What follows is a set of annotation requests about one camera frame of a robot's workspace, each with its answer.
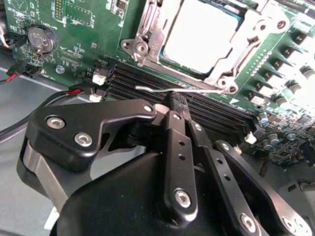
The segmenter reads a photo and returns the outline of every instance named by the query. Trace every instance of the metal lever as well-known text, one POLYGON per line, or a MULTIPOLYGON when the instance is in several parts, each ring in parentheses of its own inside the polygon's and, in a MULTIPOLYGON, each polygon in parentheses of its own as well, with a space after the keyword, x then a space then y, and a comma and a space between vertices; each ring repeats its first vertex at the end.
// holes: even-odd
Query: metal lever
POLYGON ((176 226, 185 226, 197 217, 198 203, 191 140, 185 135, 185 120, 175 111, 164 118, 166 159, 161 215, 176 226))
POLYGON ((217 141, 214 148, 226 157, 236 178, 245 181, 246 191, 250 191, 250 194, 259 201, 258 207, 263 213, 259 216, 259 220, 266 231, 280 231, 295 236, 313 235, 306 221, 259 176, 230 144, 217 141))
POLYGON ((209 175, 209 186, 218 201, 218 210, 228 235, 260 236, 268 234, 256 221, 239 188, 225 157, 213 150, 204 129, 196 122, 189 122, 193 145, 193 156, 209 175))

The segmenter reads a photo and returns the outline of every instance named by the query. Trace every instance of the screw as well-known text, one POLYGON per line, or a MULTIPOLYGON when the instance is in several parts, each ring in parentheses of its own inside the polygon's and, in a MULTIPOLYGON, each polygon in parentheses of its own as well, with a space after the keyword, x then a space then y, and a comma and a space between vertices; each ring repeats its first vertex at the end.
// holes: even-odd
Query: screw
POLYGON ((139 52, 141 54, 145 54, 147 52, 147 48, 146 48, 146 45, 144 43, 138 43, 136 49, 137 49, 137 52, 139 52))
POLYGON ((285 27, 285 25, 286 25, 285 21, 279 21, 277 24, 277 28, 282 29, 283 27, 285 27))
POLYGON ((247 216, 246 214, 242 213, 241 214, 241 221, 243 223, 243 225, 245 226, 245 228, 251 232, 251 233, 255 233, 256 232, 256 224, 254 223, 254 221, 247 216))
POLYGON ((65 69, 64 69, 63 66, 57 65, 56 66, 56 72, 61 75, 61 74, 63 74, 65 72, 65 69))
POLYGON ((296 135, 295 134, 288 134, 287 139, 289 139, 290 141, 294 141, 296 139, 296 135))
POLYGON ((144 110, 146 110, 147 112, 152 112, 152 108, 149 106, 144 106, 144 110))
POLYGON ((183 208, 188 208, 191 205, 190 197, 183 190, 177 190, 175 192, 175 199, 183 208))
POLYGON ((65 122, 59 117, 50 117, 46 121, 47 125, 53 129, 62 129, 65 127, 65 122))
POLYGON ((222 147, 223 147, 225 150, 227 150, 227 151, 230 150, 230 148, 229 148, 228 145, 226 145, 226 144, 222 144, 222 147))
POLYGON ((199 130, 199 131, 202 130, 202 128, 201 128, 201 126, 200 126, 199 124, 195 124, 195 127, 196 127, 196 129, 199 130))
POLYGON ((85 133, 78 133, 74 136, 75 142, 82 147, 89 147, 92 145, 92 138, 90 135, 85 133))
POLYGON ((179 115, 177 115, 177 114, 174 114, 173 117, 174 117, 175 119, 178 119, 178 120, 181 119, 181 117, 180 117, 179 115))
POLYGON ((291 222, 289 219, 282 217, 283 223, 285 225, 285 227, 291 232, 291 233, 295 233, 296 232, 296 224, 291 222))

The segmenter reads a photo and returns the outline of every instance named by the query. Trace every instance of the mounting hole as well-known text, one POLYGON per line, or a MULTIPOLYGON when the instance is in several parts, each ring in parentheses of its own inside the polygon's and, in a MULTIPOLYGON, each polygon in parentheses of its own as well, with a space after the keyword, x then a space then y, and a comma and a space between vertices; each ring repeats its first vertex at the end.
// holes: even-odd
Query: mounting hole
POLYGON ((249 227, 251 227, 251 226, 252 226, 251 221, 247 220, 247 221, 245 221, 245 222, 246 222, 246 224, 247 224, 249 227))
POLYGON ((185 158, 183 155, 181 155, 181 154, 179 154, 178 157, 179 157, 179 159, 181 159, 182 161, 185 161, 185 160, 186 160, 186 158, 185 158))
POLYGON ((277 24, 277 28, 278 29, 283 29, 286 25, 286 22, 285 21, 279 21, 278 24, 277 24))
POLYGON ((130 43, 125 42, 125 43, 123 44, 123 47, 124 47, 125 49, 129 49, 129 48, 130 48, 130 43))
POLYGON ((227 180, 227 181, 231 181, 231 178, 227 175, 224 175, 224 178, 227 180))
POLYGON ((220 159, 217 158, 217 161, 222 165, 223 161, 221 161, 220 159))
POLYGON ((235 92, 236 88, 234 86, 231 86, 228 90, 229 90, 229 92, 235 92))

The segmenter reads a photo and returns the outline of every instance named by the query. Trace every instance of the black cable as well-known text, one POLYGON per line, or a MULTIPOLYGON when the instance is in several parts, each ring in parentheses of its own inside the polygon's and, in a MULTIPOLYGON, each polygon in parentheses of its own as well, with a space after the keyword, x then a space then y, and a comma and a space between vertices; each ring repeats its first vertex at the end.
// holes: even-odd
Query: black cable
MULTIPOLYGON (((51 106, 51 105, 62 105, 72 100, 75 100, 77 98, 77 95, 78 94, 68 95, 64 91, 56 92, 50 97, 48 97, 38 108, 51 106)), ((19 122, 15 123, 14 125, 4 130, 1 130, 0 131, 0 144, 13 138, 14 136, 21 133, 22 131, 24 131, 28 125, 29 117, 30 117, 30 114, 27 117, 20 120, 19 122)))

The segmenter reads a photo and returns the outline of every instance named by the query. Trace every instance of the capacitor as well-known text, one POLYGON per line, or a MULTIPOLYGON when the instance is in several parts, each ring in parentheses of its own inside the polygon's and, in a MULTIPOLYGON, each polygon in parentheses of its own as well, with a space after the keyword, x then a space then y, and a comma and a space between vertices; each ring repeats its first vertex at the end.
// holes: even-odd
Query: capacitor
POLYGON ((303 73, 303 75, 308 79, 308 80, 315 80, 315 71, 313 69, 309 69, 303 73))
POLYGON ((43 25, 30 27, 28 29, 28 39, 31 47, 41 56, 50 54, 59 47, 56 34, 43 25))
POLYGON ((280 142, 280 140, 279 140, 277 134, 270 134, 270 135, 268 136, 268 140, 269 140, 269 143, 270 143, 272 146, 275 146, 275 145, 277 145, 277 144, 280 142))
POLYGON ((264 150, 269 151, 270 149, 272 149, 272 145, 269 143, 268 139, 262 141, 262 144, 264 146, 264 150))
POLYGON ((289 89, 291 90, 291 92, 296 95, 301 89, 302 87, 299 84, 292 84, 289 89))
POLYGON ((267 124, 269 122, 268 116, 265 112, 260 113, 258 117, 261 124, 267 124))
POLYGON ((284 97, 279 97, 277 100, 276 100, 276 103, 277 105, 281 108, 281 109, 284 109, 286 110, 287 107, 288 107, 288 101, 284 98, 284 97))

